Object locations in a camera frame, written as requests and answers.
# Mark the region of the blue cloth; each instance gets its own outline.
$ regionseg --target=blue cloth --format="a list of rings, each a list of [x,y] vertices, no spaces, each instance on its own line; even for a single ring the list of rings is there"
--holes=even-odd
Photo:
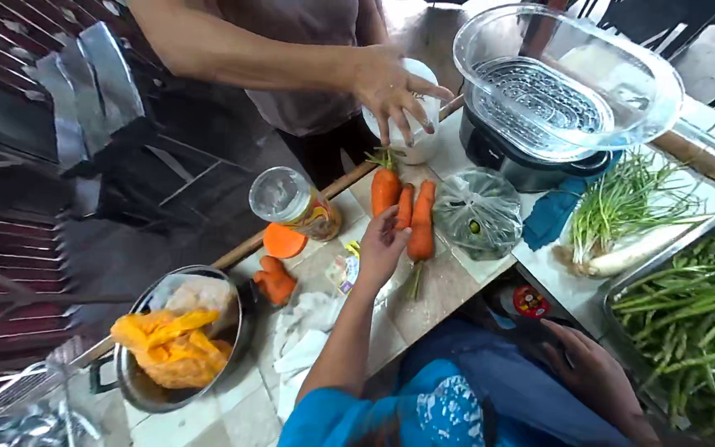
[[[485,445],[476,396],[452,362],[435,360],[396,395],[377,402],[329,388],[311,391],[283,427],[278,447],[349,445],[395,420],[403,445]],[[508,431],[518,434],[514,427]]]
[[[404,382],[435,359],[457,365],[482,402],[485,423],[494,416],[499,440],[504,422],[512,421],[549,438],[539,445],[630,445],[619,430],[564,388],[550,368],[523,356],[500,334],[447,318],[408,350],[400,380]]]
[[[612,162],[602,173],[587,178],[566,178],[555,191],[546,193],[534,203],[531,214],[523,221],[523,241],[531,248],[531,251],[537,251],[559,238],[561,229],[564,228],[571,212],[578,204],[581,194],[595,180],[616,165],[623,152],[622,150],[615,151]]]
[[[465,321],[447,319],[410,349],[403,384],[376,402],[334,389],[308,393],[283,427],[279,447],[343,446],[388,421],[402,445],[630,443],[514,344]]]

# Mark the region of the clear plastic bag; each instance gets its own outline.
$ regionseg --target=clear plastic bag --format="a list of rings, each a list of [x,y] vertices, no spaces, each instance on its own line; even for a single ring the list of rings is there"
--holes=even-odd
[[[206,328],[208,336],[238,323],[236,286],[225,279],[197,274],[169,274],[154,288],[148,306],[152,311],[172,310],[177,314],[192,310],[216,310],[219,317]]]
[[[501,259],[523,231],[521,196],[498,171],[469,168],[438,185],[434,225],[474,261]]]

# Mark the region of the carrot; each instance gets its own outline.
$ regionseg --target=carrot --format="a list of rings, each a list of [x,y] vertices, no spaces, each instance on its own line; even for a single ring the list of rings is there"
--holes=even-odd
[[[371,181],[371,212],[374,217],[398,203],[399,194],[402,192],[402,183],[393,169],[391,154],[385,148],[381,150],[381,158],[366,153],[370,161],[380,166]]]
[[[272,256],[261,258],[261,267],[253,275],[264,296],[277,305],[286,305],[297,286],[297,280],[288,274],[283,262]]]
[[[413,275],[415,276],[412,298],[418,298],[419,284],[421,283],[421,270],[423,261],[430,259],[434,255],[434,234],[432,233],[432,205],[434,204],[434,182],[424,180],[421,183],[421,191],[415,201],[412,210],[410,228],[412,234],[408,240],[408,258],[415,264]]]
[[[402,230],[410,226],[412,219],[412,195],[415,187],[412,183],[405,183],[402,194],[399,196],[399,212],[396,214],[396,229]]]

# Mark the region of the person's hand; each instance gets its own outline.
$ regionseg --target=person's hand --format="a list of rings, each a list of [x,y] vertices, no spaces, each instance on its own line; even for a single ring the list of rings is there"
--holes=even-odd
[[[404,110],[421,123],[424,131],[433,134],[434,125],[414,94],[450,101],[454,97],[451,91],[405,70],[401,61],[404,55],[399,48],[382,45],[355,49],[351,91],[377,117],[382,145],[390,144],[388,119],[392,118],[407,146],[412,146],[410,123]]]
[[[571,365],[550,344],[545,354],[561,382],[584,405],[638,445],[658,443],[621,364],[581,331],[542,320],[564,344]]]
[[[399,256],[412,232],[410,227],[393,228],[398,211],[399,205],[393,205],[369,222],[360,241],[360,270],[356,283],[380,290],[396,270]]]

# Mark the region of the stainless steel pot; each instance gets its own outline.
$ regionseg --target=stainless steel pot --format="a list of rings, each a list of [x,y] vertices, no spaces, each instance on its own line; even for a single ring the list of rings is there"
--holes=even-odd
[[[216,279],[227,279],[228,277],[220,270],[209,266],[190,266],[172,271],[170,274],[197,274]],[[145,290],[145,292],[137,299],[130,313],[140,313],[149,310],[148,303],[152,292],[156,286],[164,279],[159,281]],[[134,355],[121,344],[115,344],[114,355],[109,359],[99,359],[91,365],[91,387],[95,394],[109,391],[114,387],[120,387],[123,392],[123,397],[138,410],[146,413],[168,413],[175,411],[185,406],[187,403],[197,399],[214,386],[217,382],[223,380],[230,375],[243,358],[244,354],[250,349],[250,341],[253,339],[255,331],[256,305],[259,293],[255,283],[249,281],[244,286],[238,288],[238,307],[239,320],[238,326],[234,333],[233,327],[224,329],[214,337],[216,340],[225,340],[233,344],[233,352],[230,354],[228,363],[220,371],[217,377],[206,387],[183,388],[178,390],[169,390],[156,385],[156,383],[142,371],[142,368],[137,364]],[[117,383],[102,385],[100,381],[101,365],[112,361],[114,358],[115,371],[118,377]]]
[[[605,332],[605,343],[608,344],[619,356],[624,365],[630,368],[638,380],[645,380],[652,373],[652,368],[645,360],[642,353],[634,345],[633,339],[625,331],[621,322],[614,316],[612,305],[622,297],[625,289],[634,282],[654,273],[656,270],[670,266],[671,259],[682,250],[693,248],[701,239],[715,236],[715,216],[701,223],[696,228],[688,231],[669,247],[639,266],[632,267],[613,280],[605,282],[593,298],[595,303],[602,304],[602,320]],[[640,398],[648,403],[651,410],[660,409],[661,416],[668,421],[667,404],[669,393],[660,386],[658,381],[644,389],[645,393]]]

